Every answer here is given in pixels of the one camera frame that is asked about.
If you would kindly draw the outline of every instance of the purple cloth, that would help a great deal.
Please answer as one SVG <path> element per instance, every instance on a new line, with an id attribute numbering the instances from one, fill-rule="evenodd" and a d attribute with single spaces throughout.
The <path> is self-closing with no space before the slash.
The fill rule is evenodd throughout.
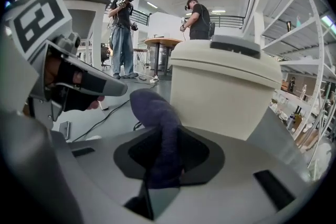
<path id="1" fill-rule="evenodd" d="M 133 114 L 144 127 L 161 129 L 161 151 L 149 171 L 148 187 L 178 187 L 182 171 L 177 151 L 177 129 L 181 124 L 179 117 L 166 100 L 150 89 L 133 91 L 130 99 Z"/>

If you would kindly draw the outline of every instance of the jeans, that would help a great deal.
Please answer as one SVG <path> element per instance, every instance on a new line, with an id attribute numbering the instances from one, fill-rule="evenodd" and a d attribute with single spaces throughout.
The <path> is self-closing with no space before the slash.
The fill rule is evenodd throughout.
<path id="1" fill-rule="evenodd" d="M 120 73 L 122 61 L 124 63 L 125 75 L 133 74 L 133 44 L 131 31 L 124 26 L 114 25 L 110 39 L 113 44 L 113 74 Z"/>

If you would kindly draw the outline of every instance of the white bin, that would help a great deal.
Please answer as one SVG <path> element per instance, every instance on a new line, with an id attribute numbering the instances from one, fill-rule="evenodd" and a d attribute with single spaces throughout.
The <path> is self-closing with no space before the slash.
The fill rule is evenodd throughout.
<path id="1" fill-rule="evenodd" d="M 258 46 L 220 38 L 223 46 Z M 188 40 L 172 51 L 171 105 L 184 126 L 246 140 L 281 88 L 280 65 L 263 52 L 258 59 L 210 46 L 210 40 Z"/>

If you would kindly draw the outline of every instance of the round table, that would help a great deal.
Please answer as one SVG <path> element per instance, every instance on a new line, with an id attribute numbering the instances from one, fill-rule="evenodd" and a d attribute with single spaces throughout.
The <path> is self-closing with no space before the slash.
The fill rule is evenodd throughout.
<path id="1" fill-rule="evenodd" d="M 167 76 L 167 69 L 168 69 L 168 55 L 171 50 L 171 48 L 174 48 L 178 43 L 182 42 L 182 40 L 174 39 L 174 38 L 165 38 L 165 37 L 159 37 L 159 38 L 149 38 L 145 40 L 145 44 L 149 46 L 155 46 L 155 64 L 154 64 L 154 75 L 158 75 L 158 69 L 159 69 L 159 51 L 160 51 L 160 45 L 163 45 L 166 48 L 167 51 L 167 58 L 164 65 L 164 76 Z"/>

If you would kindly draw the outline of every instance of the railing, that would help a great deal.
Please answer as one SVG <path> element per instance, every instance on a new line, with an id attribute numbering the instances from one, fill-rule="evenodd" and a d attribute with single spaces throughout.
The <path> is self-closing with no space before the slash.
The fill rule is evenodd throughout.
<path id="1" fill-rule="evenodd" d="M 215 23 L 216 27 L 233 27 L 241 29 L 244 24 L 244 17 L 213 15 L 210 16 L 210 22 Z"/>
<path id="2" fill-rule="evenodd" d="M 106 7 L 105 14 L 108 13 L 109 9 L 111 7 L 111 3 Z M 145 13 L 138 12 L 137 10 L 132 11 L 132 15 L 130 16 L 130 19 L 136 23 L 142 24 L 142 25 L 148 25 L 149 16 Z"/>

